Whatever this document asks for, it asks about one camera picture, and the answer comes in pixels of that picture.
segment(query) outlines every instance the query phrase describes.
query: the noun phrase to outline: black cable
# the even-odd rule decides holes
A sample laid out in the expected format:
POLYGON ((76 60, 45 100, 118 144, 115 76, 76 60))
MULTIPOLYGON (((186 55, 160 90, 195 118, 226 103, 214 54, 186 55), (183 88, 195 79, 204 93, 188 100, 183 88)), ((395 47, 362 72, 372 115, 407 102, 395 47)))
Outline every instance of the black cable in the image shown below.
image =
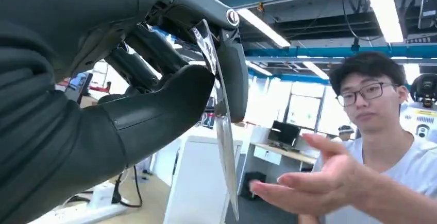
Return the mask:
POLYGON ((352 27, 350 26, 349 19, 347 18, 347 14, 346 14, 346 9, 345 9, 345 7, 344 7, 344 0, 342 0, 342 4, 343 4, 344 20, 346 21, 347 27, 349 28, 350 32, 352 33, 352 35, 353 35, 355 38, 357 38, 357 39, 359 39, 359 40, 362 40, 362 41, 374 41, 374 40, 377 40, 377 39, 382 38, 382 35, 380 35, 380 36, 378 36, 378 37, 375 37, 375 38, 373 38, 373 39, 364 39, 364 38, 359 37, 359 36, 358 36, 358 35, 357 35, 353 30, 352 30, 352 27))
POLYGON ((86 197, 74 196, 68 200, 68 202, 90 202, 91 200, 86 197))
POLYGON ((133 171, 135 173, 135 186, 137 188, 137 194, 138 194, 138 198, 140 200, 140 204, 138 205, 134 205, 134 204, 129 204, 129 203, 125 203, 123 202, 122 196, 120 194, 120 182, 121 182, 121 177, 123 175, 123 173, 121 173, 119 175, 119 177, 117 178, 117 180, 115 181, 115 187, 114 187, 114 194, 112 196, 112 203, 119 203, 123 206, 126 206, 128 208, 141 208, 143 206, 143 198, 141 197, 141 193, 140 193, 140 187, 138 186, 138 175, 137 175, 137 167, 133 166, 133 171))
POLYGON ((120 201, 120 204, 129 208, 141 208, 143 206, 143 198, 141 197, 140 187, 138 186, 138 175, 137 175, 136 166, 133 166, 133 172, 135 173, 135 187, 137 188, 137 194, 138 194, 138 199, 140 200, 140 204, 131 205, 131 204, 124 203, 122 200, 120 201))
POLYGON ((310 24, 308 24, 308 26, 306 26, 305 28, 303 28, 302 30, 296 32, 295 34, 293 34, 293 35, 291 35, 291 36, 287 36, 287 40, 290 40, 290 39, 292 39, 292 38, 294 38, 294 37, 296 37, 296 36, 299 36, 299 35, 301 35, 303 32, 305 32, 308 28, 311 28, 311 27, 314 25, 314 23, 315 23, 315 22, 316 22, 316 21, 317 21, 317 20, 322 16, 322 14, 325 13, 325 11, 328 9, 328 7, 329 7, 329 5, 326 5, 325 8, 322 9, 322 10, 320 11, 320 13, 318 14, 318 16, 317 16, 314 20, 312 20, 312 21, 310 22, 310 24))

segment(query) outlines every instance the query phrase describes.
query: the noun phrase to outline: man's hand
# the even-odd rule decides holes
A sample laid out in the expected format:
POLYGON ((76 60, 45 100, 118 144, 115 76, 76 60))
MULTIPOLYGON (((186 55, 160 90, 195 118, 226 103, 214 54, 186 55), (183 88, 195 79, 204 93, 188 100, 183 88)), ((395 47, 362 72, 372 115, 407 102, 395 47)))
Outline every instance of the man's hand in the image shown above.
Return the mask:
POLYGON ((305 134, 308 144, 321 151, 324 166, 317 173, 287 173, 279 185, 252 182, 250 188, 265 201, 295 214, 323 215, 365 196, 360 175, 366 169, 340 143, 305 134))

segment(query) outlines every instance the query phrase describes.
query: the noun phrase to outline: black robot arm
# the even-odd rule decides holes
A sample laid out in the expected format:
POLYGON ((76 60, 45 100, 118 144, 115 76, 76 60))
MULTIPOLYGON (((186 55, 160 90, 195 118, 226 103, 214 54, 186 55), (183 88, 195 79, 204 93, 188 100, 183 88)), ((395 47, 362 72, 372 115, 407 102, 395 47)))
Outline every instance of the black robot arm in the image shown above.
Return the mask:
POLYGON ((194 43, 189 30, 206 18, 216 39, 231 118, 238 122, 244 117, 248 84, 234 22, 238 16, 217 0, 2 1, 2 224, 43 215, 159 150, 199 120, 214 76, 203 66, 186 66, 168 46, 173 55, 162 53, 162 40, 151 46, 153 40, 147 39, 153 34, 139 34, 134 45, 129 38, 144 23, 194 43), (143 59, 154 59, 163 80, 151 77, 138 55, 122 51, 124 40, 143 59), (102 58, 147 94, 80 109, 55 91, 55 82, 89 70, 102 58))
POLYGON ((36 51, 1 48, 0 69, 0 223, 27 223, 159 150, 198 121, 214 81, 190 65, 158 92, 81 110, 36 51))

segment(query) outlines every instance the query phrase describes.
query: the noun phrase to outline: eyeglasses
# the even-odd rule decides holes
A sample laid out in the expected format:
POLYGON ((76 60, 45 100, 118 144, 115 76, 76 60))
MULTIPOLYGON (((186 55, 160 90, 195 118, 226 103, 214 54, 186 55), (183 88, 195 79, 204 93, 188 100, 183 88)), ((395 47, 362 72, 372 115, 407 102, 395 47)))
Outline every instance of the eyeglasses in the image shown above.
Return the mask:
POLYGON ((386 86, 398 87, 398 85, 384 82, 372 83, 355 92, 344 92, 341 95, 337 96, 336 99, 339 101, 341 106, 348 107, 355 104, 355 102, 357 101, 358 93, 365 100, 376 99, 378 97, 381 97, 382 88, 386 86))

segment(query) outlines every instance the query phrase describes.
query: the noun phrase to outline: red object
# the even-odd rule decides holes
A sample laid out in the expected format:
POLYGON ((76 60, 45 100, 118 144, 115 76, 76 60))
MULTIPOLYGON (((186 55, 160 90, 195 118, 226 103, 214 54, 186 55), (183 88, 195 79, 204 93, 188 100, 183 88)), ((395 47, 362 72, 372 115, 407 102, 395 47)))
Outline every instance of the red object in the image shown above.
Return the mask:
POLYGON ((89 89, 95 90, 95 91, 99 91, 99 92, 103 92, 103 93, 109 93, 109 88, 89 86, 89 89))

